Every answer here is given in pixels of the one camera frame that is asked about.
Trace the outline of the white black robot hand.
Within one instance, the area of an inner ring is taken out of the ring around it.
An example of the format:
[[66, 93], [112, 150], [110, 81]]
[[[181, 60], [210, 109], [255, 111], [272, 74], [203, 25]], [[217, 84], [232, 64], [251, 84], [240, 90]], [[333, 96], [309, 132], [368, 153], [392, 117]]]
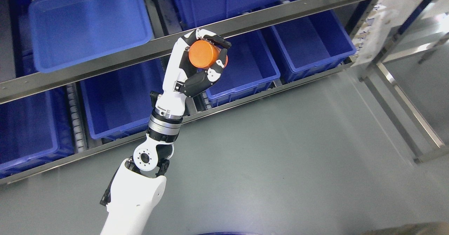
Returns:
[[[220, 47], [217, 60], [207, 70], [197, 71], [189, 60], [189, 50], [194, 42], [205, 41]], [[212, 85], [222, 76], [228, 49], [231, 42], [206, 29], [192, 30], [175, 42], [164, 75], [163, 93], [157, 98], [154, 110], [160, 116], [169, 119], [183, 117], [186, 98], [196, 96]]]

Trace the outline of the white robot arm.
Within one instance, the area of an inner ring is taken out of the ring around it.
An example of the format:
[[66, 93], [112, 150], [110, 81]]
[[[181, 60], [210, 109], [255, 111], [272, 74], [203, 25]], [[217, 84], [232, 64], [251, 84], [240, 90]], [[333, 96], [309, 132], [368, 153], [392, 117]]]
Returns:
[[100, 203], [107, 219], [102, 235], [141, 235], [166, 187], [165, 173], [174, 152], [183, 115], [154, 109], [146, 139], [114, 173]]

